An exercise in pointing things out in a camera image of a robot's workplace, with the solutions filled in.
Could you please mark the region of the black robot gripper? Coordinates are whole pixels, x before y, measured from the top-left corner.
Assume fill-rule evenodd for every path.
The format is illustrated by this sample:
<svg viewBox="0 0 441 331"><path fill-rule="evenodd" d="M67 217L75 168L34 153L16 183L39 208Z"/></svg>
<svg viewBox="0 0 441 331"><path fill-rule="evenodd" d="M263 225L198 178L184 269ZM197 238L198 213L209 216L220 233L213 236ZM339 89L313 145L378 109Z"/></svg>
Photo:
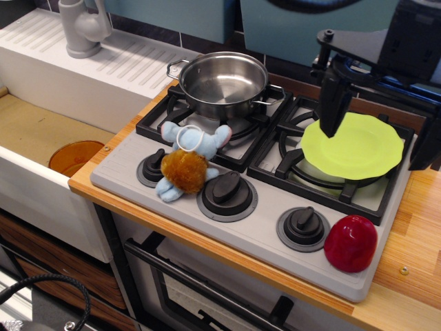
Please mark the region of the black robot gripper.
<svg viewBox="0 0 441 331"><path fill-rule="evenodd" d="M322 30L315 71L321 81L318 117L328 138L338 131L352 99L351 84L401 100L439 103L440 30L389 28L376 32Z"/></svg>

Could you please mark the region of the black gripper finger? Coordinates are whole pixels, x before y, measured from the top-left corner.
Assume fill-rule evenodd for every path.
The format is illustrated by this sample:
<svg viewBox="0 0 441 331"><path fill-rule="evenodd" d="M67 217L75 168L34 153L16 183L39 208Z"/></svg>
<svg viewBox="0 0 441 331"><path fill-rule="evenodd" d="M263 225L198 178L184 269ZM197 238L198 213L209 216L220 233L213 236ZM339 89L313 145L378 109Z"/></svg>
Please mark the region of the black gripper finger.
<svg viewBox="0 0 441 331"><path fill-rule="evenodd" d="M440 103L424 116L424 124L411 151L409 170L425 170L440 157Z"/></svg>

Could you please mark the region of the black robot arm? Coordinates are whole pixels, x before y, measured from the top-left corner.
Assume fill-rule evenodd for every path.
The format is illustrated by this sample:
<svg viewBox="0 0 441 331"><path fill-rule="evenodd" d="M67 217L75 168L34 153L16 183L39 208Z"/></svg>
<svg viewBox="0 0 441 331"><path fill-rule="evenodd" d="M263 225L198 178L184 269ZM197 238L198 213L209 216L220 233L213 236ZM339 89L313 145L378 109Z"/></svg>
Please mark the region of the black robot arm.
<svg viewBox="0 0 441 331"><path fill-rule="evenodd" d="M440 2L399 1L386 30L323 30L317 40L321 130L333 137L352 93L370 90L425 117L409 169L428 168L440 156L440 95L421 87L440 87Z"/></svg>

